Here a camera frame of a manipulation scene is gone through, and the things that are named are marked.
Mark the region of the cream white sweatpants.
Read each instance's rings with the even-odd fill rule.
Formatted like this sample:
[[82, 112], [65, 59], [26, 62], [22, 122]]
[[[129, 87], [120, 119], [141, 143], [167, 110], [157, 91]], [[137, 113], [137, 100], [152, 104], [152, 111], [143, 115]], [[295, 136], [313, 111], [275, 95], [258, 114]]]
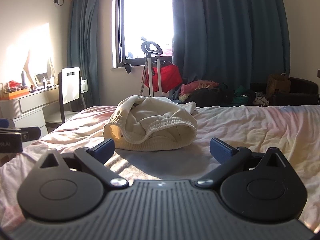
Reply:
[[197, 136], [196, 103], [133, 95], [118, 103], [103, 127], [105, 139], [128, 151], [167, 151], [190, 145]]

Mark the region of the pile of clothes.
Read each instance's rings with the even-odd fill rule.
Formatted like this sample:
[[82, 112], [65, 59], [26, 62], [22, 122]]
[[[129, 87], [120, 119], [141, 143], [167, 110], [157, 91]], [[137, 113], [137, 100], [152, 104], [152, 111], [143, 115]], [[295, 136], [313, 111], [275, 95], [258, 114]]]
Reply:
[[230, 89], [224, 83], [207, 80], [182, 84], [173, 93], [171, 100], [175, 103], [194, 102], [197, 107], [265, 107], [270, 104], [263, 92], [256, 92], [243, 86]]

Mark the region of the white dressing table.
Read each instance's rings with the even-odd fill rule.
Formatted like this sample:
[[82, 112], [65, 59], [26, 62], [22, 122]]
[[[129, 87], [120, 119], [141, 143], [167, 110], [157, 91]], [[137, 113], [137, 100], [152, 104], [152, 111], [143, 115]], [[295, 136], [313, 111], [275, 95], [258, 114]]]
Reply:
[[59, 88], [42, 89], [11, 100], [1, 101], [1, 118], [13, 128], [38, 127], [44, 137], [62, 124]]

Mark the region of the orange box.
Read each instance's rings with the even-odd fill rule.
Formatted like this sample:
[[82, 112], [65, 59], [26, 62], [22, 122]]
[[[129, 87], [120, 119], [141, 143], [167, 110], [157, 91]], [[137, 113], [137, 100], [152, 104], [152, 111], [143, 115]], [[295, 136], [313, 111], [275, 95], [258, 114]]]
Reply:
[[10, 93], [3, 93], [0, 97], [0, 100], [11, 100], [11, 99], [19, 98], [21, 96], [28, 95], [28, 94], [29, 94], [29, 89], [17, 90]]

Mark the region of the white spray bottle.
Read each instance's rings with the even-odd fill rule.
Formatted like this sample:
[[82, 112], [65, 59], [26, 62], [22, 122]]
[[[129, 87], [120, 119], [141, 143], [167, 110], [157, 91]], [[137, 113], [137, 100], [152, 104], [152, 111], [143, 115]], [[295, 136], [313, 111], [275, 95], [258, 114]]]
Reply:
[[26, 74], [25, 70], [23, 70], [21, 73], [21, 86], [23, 88], [27, 86], [26, 81], [27, 81], [27, 74]]

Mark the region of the pastel tie-dye bed sheet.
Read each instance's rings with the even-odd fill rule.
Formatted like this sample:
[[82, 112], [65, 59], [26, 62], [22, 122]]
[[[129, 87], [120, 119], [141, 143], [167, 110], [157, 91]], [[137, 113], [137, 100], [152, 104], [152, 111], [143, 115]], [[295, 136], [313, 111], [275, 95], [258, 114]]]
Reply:
[[[22, 181], [49, 148], [60, 153], [104, 139], [103, 128], [113, 106], [88, 108], [42, 137], [1, 167], [1, 227], [11, 230], [23, 222], [16, 194]], [[187, 147], [174, 151], [136, 152], [116, 150], [106, 166], [128, 181], [197, 179], [218, 166], [209, 150], [212, 138], [253, 152], [277, 147], [300, 176], [308, 201], [300, 220], [319, 230], [319, 107], [207, 107], [193, 112], [197, 137]]]

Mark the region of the wavy vanity mirror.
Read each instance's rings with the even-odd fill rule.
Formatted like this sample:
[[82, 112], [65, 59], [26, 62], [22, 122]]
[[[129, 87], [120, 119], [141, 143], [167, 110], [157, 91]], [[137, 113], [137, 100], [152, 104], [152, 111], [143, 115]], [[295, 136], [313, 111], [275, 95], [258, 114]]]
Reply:
[[34, 56], [28, 53], [24, 68], [29, 83], [35, 87], [42, 86], [42, 80], [45, 77], [51, 84], [54, 83], [55, 69], [52, 59], [47, 59], [43, 55]]

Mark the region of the black white chair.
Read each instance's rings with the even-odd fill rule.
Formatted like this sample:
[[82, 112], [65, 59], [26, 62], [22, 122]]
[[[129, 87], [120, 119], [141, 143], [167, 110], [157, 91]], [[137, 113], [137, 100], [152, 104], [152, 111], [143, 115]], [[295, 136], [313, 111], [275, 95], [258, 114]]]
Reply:
[[79, 67], [63, 68], [58, 73], [57, 100], [43, 108], [48, 133], [57, 129], [78, 112], [68, 111], [65, 105], [78, 101], [86, 108], [84, 93], [88, 92], [87, 80], [83, 80]]

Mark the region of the brown paper bag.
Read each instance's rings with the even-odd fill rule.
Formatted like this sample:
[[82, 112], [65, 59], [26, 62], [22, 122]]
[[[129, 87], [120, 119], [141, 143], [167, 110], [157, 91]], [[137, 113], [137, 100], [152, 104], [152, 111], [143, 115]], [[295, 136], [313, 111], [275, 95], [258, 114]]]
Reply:
[[275, 93], [289, 93], [291, 81], [285, 74], [271, 74], [268, 76], [266, 96], [271, 97]]

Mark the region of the red bag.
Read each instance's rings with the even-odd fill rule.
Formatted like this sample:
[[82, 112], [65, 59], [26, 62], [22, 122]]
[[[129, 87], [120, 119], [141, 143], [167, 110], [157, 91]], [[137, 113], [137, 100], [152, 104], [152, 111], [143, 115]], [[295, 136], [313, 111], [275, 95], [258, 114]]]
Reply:
[[178, 66], [166, 63], [160, 66], [158, 74], [157, 67], [152, 67], [152, 87], [154, 92], [167, 93], [183, 83]]

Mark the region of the teal curtain left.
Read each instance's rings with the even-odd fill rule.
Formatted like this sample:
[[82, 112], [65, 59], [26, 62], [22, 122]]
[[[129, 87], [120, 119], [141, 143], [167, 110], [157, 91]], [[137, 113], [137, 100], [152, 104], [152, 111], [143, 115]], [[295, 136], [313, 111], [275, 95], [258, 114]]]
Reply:
[[87, 80], [87, 106], [100, 104], [98, 76], [99, 0], [72, 0], [69, 17], [67, 66], [79, 67]]

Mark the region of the teal curtain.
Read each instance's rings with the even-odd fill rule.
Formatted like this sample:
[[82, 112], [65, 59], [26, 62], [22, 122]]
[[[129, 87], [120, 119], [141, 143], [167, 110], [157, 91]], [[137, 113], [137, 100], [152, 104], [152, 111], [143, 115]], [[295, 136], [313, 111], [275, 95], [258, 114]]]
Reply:
[[172, 61], [184, 81], [236, 89], [289, 74], [283, 0], [172, 0], [172, 9]]
[[99, 0], [72, 0], [69, 17], [67, 66], [79, 67], [87, 80], [87, 106], [100, 104], [98, 76]]

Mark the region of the garment steamer stand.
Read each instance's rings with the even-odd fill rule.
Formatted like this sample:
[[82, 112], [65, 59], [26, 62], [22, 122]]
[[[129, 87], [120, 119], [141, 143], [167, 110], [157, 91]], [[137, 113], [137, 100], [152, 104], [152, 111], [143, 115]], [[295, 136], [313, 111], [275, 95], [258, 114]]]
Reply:
[[[154, 97], [154, 85], [153, 85], [153, 77], [156, 76], [158, 86], [158, 92], [160, 93], [160, 96], [163, 95], [162, 90], [162, 81], [161, 81], [161, 61], [160, 56], [163, 54], [163, 50], [161, 47], [156, 43], [152, 41], [148, 41], [146, 38], [142, 38], [142, 45], [141, 49], [143, 53], [145, 54], [145, 64], [144, 64], [144, 77], [149, 85], [149, 95], [151, 97]], [[153, 61], [152, 56], [155, 55], [156, 60], [156, 69], [157, 72], [153, 71]]]

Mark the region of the teal curtain right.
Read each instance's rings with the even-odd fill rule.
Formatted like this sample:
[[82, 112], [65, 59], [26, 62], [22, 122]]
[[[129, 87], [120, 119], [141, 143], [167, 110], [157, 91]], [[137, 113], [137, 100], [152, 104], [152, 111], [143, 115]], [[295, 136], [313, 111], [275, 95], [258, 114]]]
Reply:
[[184, 81], [236, 89], [289, 74], [283, 0], [172, 0], [172, 9], [172, 61]]

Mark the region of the black framed window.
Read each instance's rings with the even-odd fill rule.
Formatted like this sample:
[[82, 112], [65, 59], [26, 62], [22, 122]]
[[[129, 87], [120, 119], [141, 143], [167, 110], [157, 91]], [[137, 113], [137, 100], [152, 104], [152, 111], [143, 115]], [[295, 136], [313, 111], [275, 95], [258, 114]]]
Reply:
[[144, 64], [144, 41], [157, 43], [161, 59], [172, 60], [174, 36], [172, 0], [116, 0], [116, 62]]

